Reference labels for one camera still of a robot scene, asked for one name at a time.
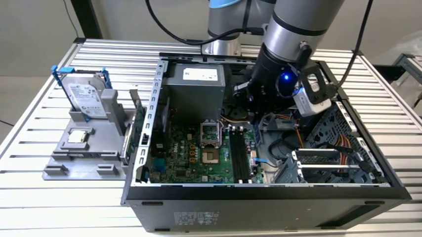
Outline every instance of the white wall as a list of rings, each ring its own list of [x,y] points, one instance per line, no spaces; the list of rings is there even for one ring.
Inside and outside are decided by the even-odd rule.
[[[207,0],[152,0],[152,8],[164,26],[190,39],[207,38]],[[114,40],[172,41],[152,21],[143,0],[94,0],[104,37]],[[355,46],[366,0],[346,0],[321,48],[351,49]],[[422,0],[375,0],[362,42],[362,52],[373,58],[386,52],[407,34],[422,29]],[[242,37],[242,43],[261,44],[258,37]]]
[[[75,38],[62,0],[0,0],[0,76],[48,76]]]

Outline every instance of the slotted metal surface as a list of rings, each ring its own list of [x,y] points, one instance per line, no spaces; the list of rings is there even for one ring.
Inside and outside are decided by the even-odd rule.
[[[258,46],[243,46],[245,56],[257,56],[258,51]],[[112,86],[119,90],[119,102],[131,108],[128,90],[132,88],[139,89],[147,103],[159,52],[199,54],[200,49],[176,43],[87,40],[72,45],[60,66],[86,70],[107,67]],[[318,50],[314,55],[315,60],[327,62],[338,80],[350,57],[351,52],[342,50]],[[363,56],[355,60],[343,88],[414,200],[347,231],[202,233],[203,236],[410,237],[422,234],[421,119]],[[123,181],[42,179],[68,123],[68,108],[64,93],[50,78],[0,145],[0,236],[146,236],[132,210],[120,207]]]

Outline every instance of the sticker on hard drive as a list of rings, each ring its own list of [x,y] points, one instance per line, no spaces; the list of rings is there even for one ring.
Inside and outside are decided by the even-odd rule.
[[[80,111],[90,117],[107,117],[98,90],[87,84],[70,84],[72,96]]]
[[[183,79],[218,81],[218,71],[210,68],[186,68],[183,69]]]

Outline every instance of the motherboard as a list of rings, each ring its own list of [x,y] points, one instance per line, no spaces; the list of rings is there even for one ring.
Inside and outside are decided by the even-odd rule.
[[[154,159],[151,182],[233,184],[242,179],[262,183],[261,167],[251,162],[258,156],[254,133],[234,128],[223,128],[221,123],[213,127],[209,121],[198,127],[172,126],[167,152]]]

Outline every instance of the black pole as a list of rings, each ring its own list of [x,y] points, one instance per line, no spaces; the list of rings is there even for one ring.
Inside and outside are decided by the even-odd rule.
[[[91,0],[71,0],[78,21],[88,39],[103,39]]]

